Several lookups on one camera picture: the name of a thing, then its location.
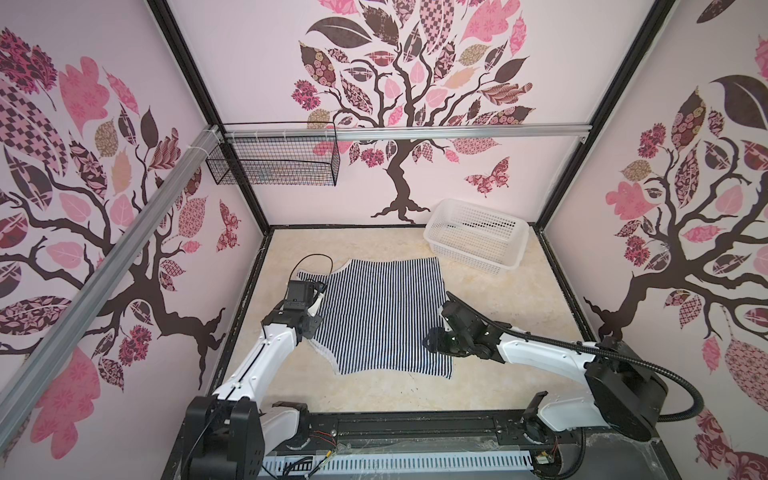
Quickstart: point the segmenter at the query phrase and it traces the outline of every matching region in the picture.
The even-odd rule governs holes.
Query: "beige marble floor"
[[[432,257],[421,228],[277,230],[259,275],[227,375],[243,361],[260,333],[260,321],[285,294],[287,276],[301,257],[325,253],[334,270],[351,258],[408,260]],[[554,338],[581,339],[568,305],[531,232],[520,267],[489,276],[440,259],[447,289],[488,317]],[[325,273],[329,261],[313,257],[301,269]],[[529,366],[475,357],[454,359],[451,379],[392,370],[336,375],[308,342],[281,366],[264,405],[305,402],[314,412],[519,409],[536,392],[559,392],[574,382]]]

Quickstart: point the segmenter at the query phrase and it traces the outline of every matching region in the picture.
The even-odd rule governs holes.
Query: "white plastic basket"
[[[512,270],[528,243],[528,223],[490,208],[443,200],[424,230],[435,255],[494,275]]]

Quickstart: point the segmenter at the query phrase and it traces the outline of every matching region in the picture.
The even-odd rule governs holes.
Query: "aluminum rail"
[[[318,137],[330,136],[331,130],[295,128],[260,130],[252,124],[233,124],[227,138],[245,137]],[[485,138],[485,137],[585,137],[589,124],[467,125],[463,127],[386,127],[337,128],[338,141],[411,140],[417,138]]]
[[[69,308],[0,393],[0,449],[4,449],[13,439],[42,394],[69,362],[72,351],[123,279],[142,246],[171,209],[195,170],[218,145],[216,132],[215,127],[208,126],[197,135],[165,178],[160,190],[152,196],[104,263],[75,295]]]

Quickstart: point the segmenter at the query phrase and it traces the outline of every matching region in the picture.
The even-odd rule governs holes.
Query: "black wire basket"
[[[227,125],[238,129],[206,159],[217,184],[336,186],[339,142],[332,122]]]

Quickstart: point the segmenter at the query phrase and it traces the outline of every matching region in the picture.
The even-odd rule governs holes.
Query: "striped shirt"
[[[422,341],[447,300],[437,257],[395,262],[350,260],[336,272],[299,271],[301,280],[328,285],[310,340],[337,373],[394,369],[451,378],[450,356],[430,353]]]

